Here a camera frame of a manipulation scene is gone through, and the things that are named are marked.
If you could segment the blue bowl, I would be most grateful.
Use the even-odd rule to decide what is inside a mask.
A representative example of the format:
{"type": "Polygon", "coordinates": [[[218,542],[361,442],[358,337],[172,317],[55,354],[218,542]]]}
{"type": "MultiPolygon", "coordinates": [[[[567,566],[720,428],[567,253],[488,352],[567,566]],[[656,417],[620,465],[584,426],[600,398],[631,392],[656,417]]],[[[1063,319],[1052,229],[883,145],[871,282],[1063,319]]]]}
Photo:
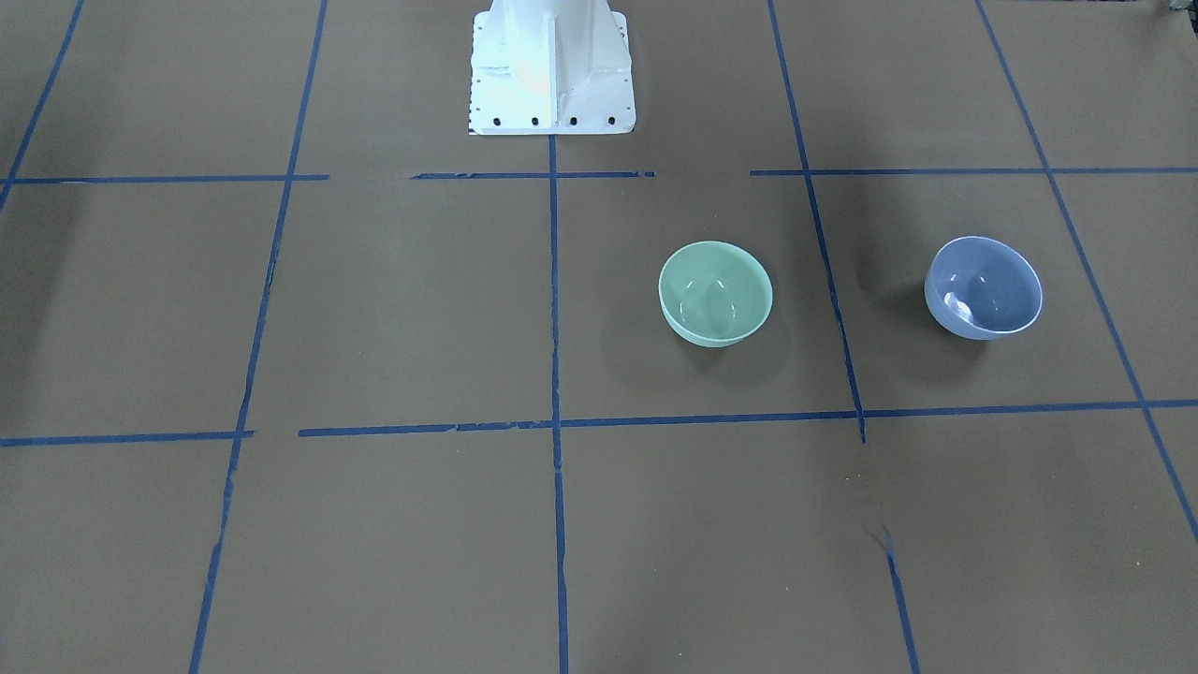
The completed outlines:
{"type": "Polygon", "coordinates": [[[1018,334],[1043,311],[1043,283],[1014,247],[960,236],[936,253],[922,286],[932,318],[958,338],[992,341],[1018,334]]]}

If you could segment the green bowl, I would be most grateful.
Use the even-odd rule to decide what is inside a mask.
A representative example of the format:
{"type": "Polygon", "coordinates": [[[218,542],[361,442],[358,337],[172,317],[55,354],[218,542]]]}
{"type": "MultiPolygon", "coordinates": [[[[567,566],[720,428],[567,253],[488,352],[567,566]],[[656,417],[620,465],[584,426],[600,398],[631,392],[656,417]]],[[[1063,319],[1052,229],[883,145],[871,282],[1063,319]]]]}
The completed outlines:
{"type": "Polygon", "coordinates": [[[657,295],[670,328],[702,348],[743,342],[766,324],[774,304],[766,266],[730,242],[692,242],[673,251],[657,295]]]}

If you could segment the white pedestal base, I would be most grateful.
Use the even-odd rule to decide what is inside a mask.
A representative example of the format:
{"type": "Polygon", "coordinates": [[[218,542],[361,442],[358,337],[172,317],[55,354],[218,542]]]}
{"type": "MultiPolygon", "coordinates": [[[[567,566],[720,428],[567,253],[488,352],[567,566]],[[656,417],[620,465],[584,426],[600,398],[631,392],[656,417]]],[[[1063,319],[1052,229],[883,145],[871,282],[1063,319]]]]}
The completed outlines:
{"type": "Polygon", "coordinates": [[[470,134],[628,134],[627,17],[607,1],[494,1],[472,22],[470,134]]]}

